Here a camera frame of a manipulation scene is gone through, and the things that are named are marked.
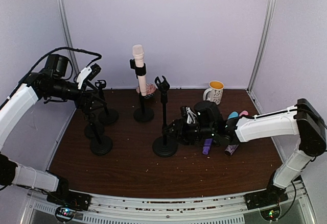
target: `microphone head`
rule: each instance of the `microphone head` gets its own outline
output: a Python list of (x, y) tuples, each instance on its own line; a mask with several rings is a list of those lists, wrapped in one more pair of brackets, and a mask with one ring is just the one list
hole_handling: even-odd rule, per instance
[(144, 55), (143, 46), (141, 44), (136, 44), (133, 46), (133, 56)]

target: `robotic arm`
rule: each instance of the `robotic arm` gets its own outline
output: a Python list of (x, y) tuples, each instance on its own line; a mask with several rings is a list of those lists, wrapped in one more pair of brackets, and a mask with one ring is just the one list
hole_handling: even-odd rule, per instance
[[(306, 99), (284, 110), (255, 116), (224, 120), (215, 103), (202, 101), (194, 106), (195, 113), (181, 107), (181, 119), (173, 121), (162, 133), (194, 144), (212, 138), (217, 145), (231, 145), (278, 135), (300, 135), (301, 141), (293, 154), (271, 176), (267, 189), (245, 195), (248, 209), (274, 205), (287, 199), (285, 190), (314, 157), (326, 150), (325, 124)], [(196, 114), (195, 123), (188, 123)], [(276, 217), (268, 216), (267, 220)]]
[[(86, 91), (86, 86), (100, 72), (97, 64), (88, 65), (76, 78), (76, 82), (69, 82), (62, 77), (65, 76), (70, 60), (67, 57), (51, 54), (59, 49), (70, 49), (88, 54), (95, 54), (84, 50), (61, 47), (43, 56), (48, 56), (45, 67), (40, 72), (29, 72), (19, 82), (18, 87), (10, 97), (0, 106), (0, 152), (18, 121), (23, 115), (39, 100), (45, 99), (48, 102), (75, 102), (78, 109), (82, 109), (86, 116), (90, 116), (94, 101), (99, 101), (103, 107), (105, 101), (95, 96), (97, 90)], [(53, 192), (57, 197), (65, 197), (68, 194), (68, 181), (48, 172), (35, 170), (31, 167), (10, 161), (0, 153), (0, 185), (19, 185), (31, 188), (38, 188)]]

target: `purple object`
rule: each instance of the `purple object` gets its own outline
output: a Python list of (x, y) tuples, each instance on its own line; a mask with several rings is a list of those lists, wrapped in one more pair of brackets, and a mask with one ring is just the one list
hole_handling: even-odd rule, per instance
[(225, 154), (227, 156), (232, 156), (232, 154), (235, 152), (235, 150), (238, 148), (238, 145), (229, 145), (226, 149), (225, 149)]
[(203, 145), (203, 150), (202, 150), (202, 153), (204, 155), (208, 155), (209, 154), (209, 151), (210, 151), (210, 148), (211, 148), (211, 143), (213, 142), (213, 140), (211, 138), (209, 139), (206, 139), (204, 141), (204, 145)]

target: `brown tabletop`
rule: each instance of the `brown tabletop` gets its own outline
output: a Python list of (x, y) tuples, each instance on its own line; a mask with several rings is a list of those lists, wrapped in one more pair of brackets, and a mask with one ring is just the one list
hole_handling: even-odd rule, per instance
[[(180, 107), (202, 99), (203, 90), (172, 89), (168, 92), (168, 123), (180, 118)], [(135, 90), (107, 90), (109, 107), (119, 112), (119, 120), (106, 126), (105, 135), (113, 140), (113, 149), (96, 156), (84, 136), (87, 122), (81, 111), (74, 114), (50, 172), (69, 180), (70, 189), (127, 197), (200, 197), (253, 191), (265, 188), (281, 160), (270, 138), (241, 144), (232, 156), (225, 147), (212, 147), (208, 156), (199, 146), (179, 145), (174, 156), (161, 158), (152, 152), (153, 141), (160, 136), (162, 111), (160, 92), (146, 100), (154, 110), (151, 122), (138, 123), (133, 112), (139, 107)], [(219, 109), (224, 118), (232, 111), (257, 111), (245, 90), (224, 90)]]

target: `mug handle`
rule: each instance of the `mug handle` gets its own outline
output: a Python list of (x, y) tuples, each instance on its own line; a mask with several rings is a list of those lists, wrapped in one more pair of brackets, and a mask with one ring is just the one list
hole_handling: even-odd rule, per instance
[(208, 93), (209, 93), (210, 91), (212, 91), (211, 88), (207, 88), (207, 89), (204, 91), (204, 93), (203, 93), (203, 100), (204, 100), (204, 101), (206, 100), (206, 97), (207, 97), (207, 95), (208, 95)]

